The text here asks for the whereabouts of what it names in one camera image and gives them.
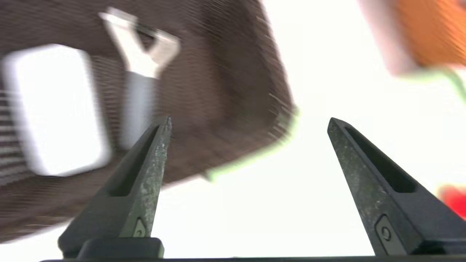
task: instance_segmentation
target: orange object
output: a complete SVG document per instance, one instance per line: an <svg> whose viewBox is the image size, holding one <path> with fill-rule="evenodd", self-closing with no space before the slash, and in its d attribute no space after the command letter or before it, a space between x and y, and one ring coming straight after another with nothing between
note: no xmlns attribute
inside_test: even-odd
<svg viewBox="0 0 466 262"><path fill-rule="evenodd" d="M440 191L440 199L456 214L466 220L466 190L446 186Z"/></svg>
<svg viewBox="0 0 466 262"><path fill-rule="evenodd" d="M397 0L396 11L419 64L466 65L466 0Z"/></svg>

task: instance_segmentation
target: red object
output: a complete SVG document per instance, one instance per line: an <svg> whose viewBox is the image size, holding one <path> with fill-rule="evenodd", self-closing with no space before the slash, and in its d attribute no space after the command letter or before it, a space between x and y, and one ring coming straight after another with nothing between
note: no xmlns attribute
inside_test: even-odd
<svg viewBox="0 0 466 262"><path fill-rule="evenodd" d="M448 207L466 220L466 190L448 186L442 189L440 198Z"/></svg>

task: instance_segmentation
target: white surface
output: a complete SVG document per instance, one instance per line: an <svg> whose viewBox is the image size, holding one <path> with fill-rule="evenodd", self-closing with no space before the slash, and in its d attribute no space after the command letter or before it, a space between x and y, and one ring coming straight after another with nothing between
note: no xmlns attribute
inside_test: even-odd
<svg viewBox="0 0 466 262"><path fill-rule="evenodd" d="M89 63L83 51L55 44L4 60L21 146L38 175L69 176L110 159Z"/></svg>
<svg viewBox="0 0 466 262"><path fill-rule="evenodd" d="M448 81L392 79L356 0L265 6L302 110L296 138L215 185L197 178L163 190L152 235L167 258L371 255L326 133L329 118L354 125L435 192L465 180L464 105ZM38 240L49 258L60 257L55 235ZM0 254L28 261L14 253L21 244L0 246Z"/></svg>

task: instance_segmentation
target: brown fabric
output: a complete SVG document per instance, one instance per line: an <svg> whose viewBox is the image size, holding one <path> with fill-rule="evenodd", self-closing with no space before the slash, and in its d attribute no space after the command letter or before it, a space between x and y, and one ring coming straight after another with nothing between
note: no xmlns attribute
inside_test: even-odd
<svg viewBox="0 0 466 262"><path fill-rule="evenodd" d="M397 0L396 6L408 45L421 65L466 65L466 1Z"/></svg>
<svg viewBox="0 0 466 262"><path fill-rule="evenodd" d="M157 94L156 115L173 120L165 183L235 160L286 132L292 102L257 0L0 0L0 56L49 43L88 52L115 146L125 73L97 15L108 6L182 41ZM7 241L74 217L124 152L115 148L106 167L72 177L32 174L3 90L0 79L0 241Z"/></svg>

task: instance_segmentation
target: screw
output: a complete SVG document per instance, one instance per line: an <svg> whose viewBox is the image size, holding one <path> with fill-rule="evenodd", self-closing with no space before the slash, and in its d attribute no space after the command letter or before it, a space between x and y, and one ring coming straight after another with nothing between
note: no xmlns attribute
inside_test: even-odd
<svg viewBox="0 0 466 262"><path fill-rule="evenodd" d="M390 230L387 227L382 228L382 236L386 241L390 241L391 239L391 233Z"/></svg>

